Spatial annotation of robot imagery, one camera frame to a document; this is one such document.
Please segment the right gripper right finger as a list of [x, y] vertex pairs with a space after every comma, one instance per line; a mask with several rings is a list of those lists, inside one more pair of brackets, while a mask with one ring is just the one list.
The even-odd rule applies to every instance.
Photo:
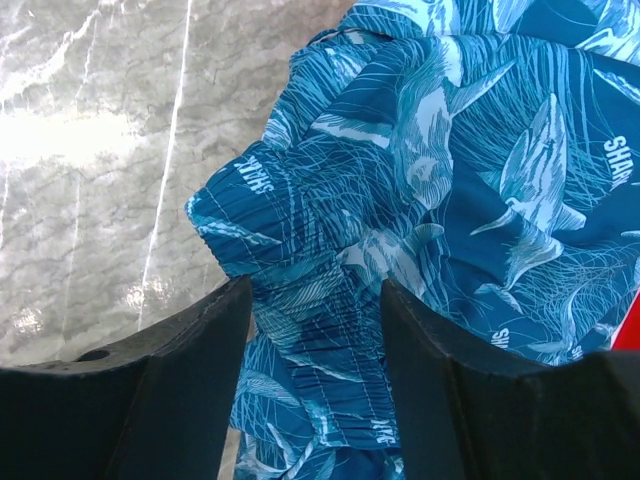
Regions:
[[485, 342], [391, 280], [381, 321], [408, 478], [638, 477], [636, 352], [546, 366]]

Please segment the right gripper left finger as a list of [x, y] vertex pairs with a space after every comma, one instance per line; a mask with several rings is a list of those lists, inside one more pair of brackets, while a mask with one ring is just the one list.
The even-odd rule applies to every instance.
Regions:
[[72, 361], [1, 371], [5, 479], [213, 479], [252, 305], [240, 277]]

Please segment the blue shark print shorts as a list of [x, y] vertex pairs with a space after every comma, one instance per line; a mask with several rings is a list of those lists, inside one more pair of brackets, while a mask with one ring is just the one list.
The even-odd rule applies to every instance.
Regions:
[[639, 5], [360, 1], [185, 210], [252, 283], [235, 477], [402, 479], [385, 280], [551, 366], [613, 347], [639, 291]]

